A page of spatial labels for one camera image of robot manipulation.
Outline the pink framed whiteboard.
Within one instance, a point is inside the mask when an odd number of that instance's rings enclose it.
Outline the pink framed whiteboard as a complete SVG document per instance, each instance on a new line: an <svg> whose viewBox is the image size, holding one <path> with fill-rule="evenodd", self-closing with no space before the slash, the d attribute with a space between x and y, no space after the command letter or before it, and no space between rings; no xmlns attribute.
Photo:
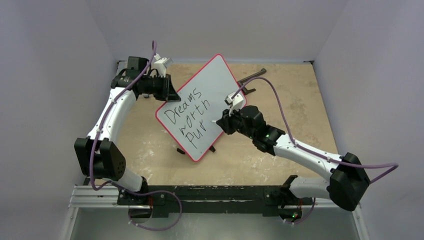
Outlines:
<svg viewBox="0 0 424 240"><path fill-rule="evenodd" d="M228 109L225 98L239 84L221 54L215 55L178 91L179 102L166 102L155 113L156 119L194 161L199 161L223 134L212 120Z"/></svg>

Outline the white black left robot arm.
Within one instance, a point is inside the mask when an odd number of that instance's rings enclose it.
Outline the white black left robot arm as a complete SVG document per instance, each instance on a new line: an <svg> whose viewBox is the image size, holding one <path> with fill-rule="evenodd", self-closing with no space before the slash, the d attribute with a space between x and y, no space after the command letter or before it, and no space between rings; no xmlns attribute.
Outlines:
<svg viewBox="0 0 424 240"><path fill-rule="evenodd" d="M138 205L149 199L147 180L131 171L117 147L124 121L140 95L152 95L158 101L179 102L181 97L173 87L167 68L170 57L156 54L152 60L130 56L111 81L106 105L86 137L75 140L74 149L82 171L94 190L100 190L95 180L104 180L124 191Z"/></svg>

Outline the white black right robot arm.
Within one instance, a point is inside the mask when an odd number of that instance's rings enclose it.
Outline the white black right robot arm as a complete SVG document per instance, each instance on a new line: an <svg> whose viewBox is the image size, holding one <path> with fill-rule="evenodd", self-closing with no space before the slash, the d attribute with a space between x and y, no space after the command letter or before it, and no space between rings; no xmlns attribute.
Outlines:
<svg viewBox="0 0 424 240"><path fill-rule="evenodd" d="M356 155L325 153L307 144L300 145L282 129L267 124L256 106L249 105L233 113L225 109L215 123L227 135L240 133L251 139L259 151L291 160L322 177L322 180L296 177L283 187L280 196L288 204L300 198L322 198L352 212L371 184Z"/></svg>

